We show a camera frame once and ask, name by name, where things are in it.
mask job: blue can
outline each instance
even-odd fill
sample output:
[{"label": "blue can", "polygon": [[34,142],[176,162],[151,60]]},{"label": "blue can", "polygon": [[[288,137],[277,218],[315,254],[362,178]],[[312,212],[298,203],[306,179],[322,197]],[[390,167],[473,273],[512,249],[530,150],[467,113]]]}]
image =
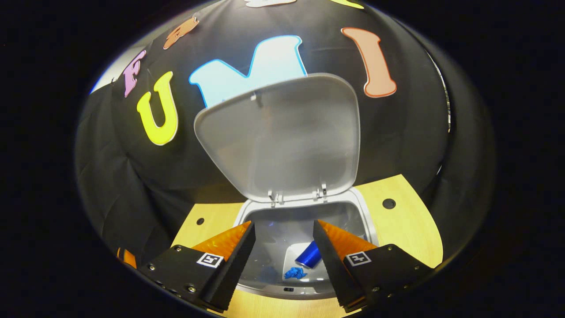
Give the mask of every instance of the blue can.
[{"label": "blue can", "polygon": [[304,266],[308,269],[312,269],[316,267],[316,265],[321,260],[320,250],[318,249],[318,245],[316,242],[312,241],[308,247],[300,254],[299,257],[296,258],[295,262],[301,266]]}]

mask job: lid hinge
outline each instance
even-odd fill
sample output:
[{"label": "lid hinge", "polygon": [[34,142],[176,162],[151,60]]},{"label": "lid hinge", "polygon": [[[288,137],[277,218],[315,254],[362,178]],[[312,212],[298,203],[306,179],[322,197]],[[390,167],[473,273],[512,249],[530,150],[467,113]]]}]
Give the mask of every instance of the lid hinge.
[{"label": "lid hinge", "polygon": [[267,195],[269,196],[269,199],[271,199],[271,208],[275,207],[275,198],[273,197],[273,191],[269,190],[267,192]]},{"label": "lid hinge", "polygon": [[316,189],[316,197],[318,197],[318,198],[323,197],[324,202],[328,201],[328,190],[325,186],[325,183],[321,184],[321,194],[320,194],[320,189],[319,188]]}]

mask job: yellow letter u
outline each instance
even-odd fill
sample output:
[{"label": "yellow letter u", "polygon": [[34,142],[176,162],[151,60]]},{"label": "yellow letter u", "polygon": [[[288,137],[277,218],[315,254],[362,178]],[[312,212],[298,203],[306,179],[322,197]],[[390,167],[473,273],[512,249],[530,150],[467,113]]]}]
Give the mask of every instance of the yellow letter u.
[{"label": "yellow letter u", "polygon": [[155,82],[154,90],[159,93],[161,106],[165,113],[165,123],[161,127],[157,127],[149,100],[151,100],[151,92],[145,93],[137,102],[137,112],[141,115],[141,122],[147,133],[147,137],[152,143],[162,146],[175,137],[177,128],[179,127],[179,119],[175,107],[175,101],[171,93],[170,81],[173,72],[166,72]]}]

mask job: white sticker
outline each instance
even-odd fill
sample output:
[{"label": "white sticker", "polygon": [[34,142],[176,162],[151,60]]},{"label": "white sticker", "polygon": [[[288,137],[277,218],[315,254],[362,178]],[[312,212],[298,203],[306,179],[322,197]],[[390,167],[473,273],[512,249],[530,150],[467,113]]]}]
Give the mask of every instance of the white sticker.
[{"label": "white sticker", "polygon": [[220,265],[221,261],[224,259],[224,256],[214,255],[210,253],[204,253],[202,257],[196,263],[208,267],[217,268]]},{"label": "white sticker", "polygon": [[353,253],[346,255],[345,257],[347,258],[351,266],[357,266],[371,262],[371,259],[367,256],[367,254],[365,254],[365,252]]}]

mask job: foam letter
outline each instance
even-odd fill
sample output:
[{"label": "foam letter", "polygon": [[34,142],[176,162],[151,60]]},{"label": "foam letter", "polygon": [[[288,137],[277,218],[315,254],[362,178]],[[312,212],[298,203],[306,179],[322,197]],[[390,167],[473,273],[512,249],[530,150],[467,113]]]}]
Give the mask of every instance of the foam letter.
[{"label": "foam letter", "polygon": [[137,111],[141,115],[141,122],[147,133],[147,137],[152,143],[162,146],[175,137],[177,128],[179,127],[179,119],[175,107],[175,101],[171,93],[170,81],[173,77],[173,72],[166,72],[161,76],[155,87],[153,88],[159,93],[161,106],[165,113],[165,123],[161,127],[157,127],[151,112],[149,101],[151,100],[151,93],[145,93],[137,103]]},{"label": "foam letter", "polygon": [[383,51],[379,46],[381,39],[374,33],[358,28],[343,28],[341,33],[355,42],[363,58],[367,72],[365,95],[375,98],[396,92],[396,83],[390,78]]},{"label": "foam letter", "polygon": [[124,97],[128,97],[129,93],[131,93],[131,91],[137,84],[137,79],[135,79],[133,76],[139,73],[141,66],[140,59],[142,59],[145,56],[145,53],[147,53],[145,50],[141,51],[141,53],[138,54],[136,58],[133,59],[133,61],[124,70],[124,78],[125,78]]},{"label": "foam letter", "polygon": [[266,6],[284,5],[295,1],[296,0],[245,0],[245,2],[247,2],[245,5],[250,8],[261,8]]},{"label": "foam letter", "polygon": [[214,59],[192,72],[188,81],[198,85],[209,108],[255,88],[307,76],[298,52],[300,43],[296,35],[268,38],[255,47],[248,76]]},{"label": "foam letter", "polygon": [[168,36],[165,45],[163,45],[163,49],[166,50],[170,48],[176,41],[183,35],[187,34],[188,32],[192,31],[194,27],[198,24],[198,20],[196,17],[188,19],[184,21],[181,25],[176,27]]},{"label": "foam letter", "polygon": [[364,9],[364,7],[362,5],[358,5],[357,3],[349,2],[347,0],[330,0],[330,1],[333,1],[335,3],[339,3],[341,5],[348,6],[348,7],[353,7],[353,8],[357,8],[357,9]]}]

